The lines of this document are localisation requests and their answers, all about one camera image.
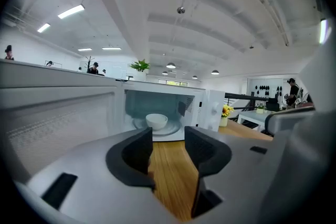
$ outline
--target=window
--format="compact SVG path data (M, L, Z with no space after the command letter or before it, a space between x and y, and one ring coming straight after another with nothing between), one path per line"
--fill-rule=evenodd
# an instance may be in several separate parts
M188 87L188 83L187 82L179 82L179 81L159 79L158 83L159 84L174 85L174 86Z

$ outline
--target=flower vase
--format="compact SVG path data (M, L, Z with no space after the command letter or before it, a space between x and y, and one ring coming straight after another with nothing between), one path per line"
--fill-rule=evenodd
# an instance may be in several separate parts
M227 117L222 117L220 120L221 121L219 123L219 127L226 127L226 125L227 125Z
M258 114L263 114L264 113L264 109L257 109L257 113Z

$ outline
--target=yellow flowers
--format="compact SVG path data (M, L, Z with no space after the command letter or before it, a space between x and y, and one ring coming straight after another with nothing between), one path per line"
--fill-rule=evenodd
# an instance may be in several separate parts
M227 104L225 104L223 106L223 110L222 110L222 117L227 117L230 115L231 111L235 111L231 106L228 106Z

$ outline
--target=microwave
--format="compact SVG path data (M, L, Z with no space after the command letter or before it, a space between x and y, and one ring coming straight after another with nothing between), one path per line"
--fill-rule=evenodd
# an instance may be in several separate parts
M168 118L164 128L153 130L153 141L184 140L185 126L217 131L225 93L215 90L127 81L122 85L123 132L148 127L148 114Z
M147 127L167 116L154 141L184 140L185 126L218 130L224 92L121 81L0 59L1 137L21 182L79 144Z

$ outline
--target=white bowl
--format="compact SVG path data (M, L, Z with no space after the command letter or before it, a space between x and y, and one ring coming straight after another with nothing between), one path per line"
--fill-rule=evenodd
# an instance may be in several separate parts
M168 118L162 114L148 114L146 121L147 125L153 130L160 130L166 126Z

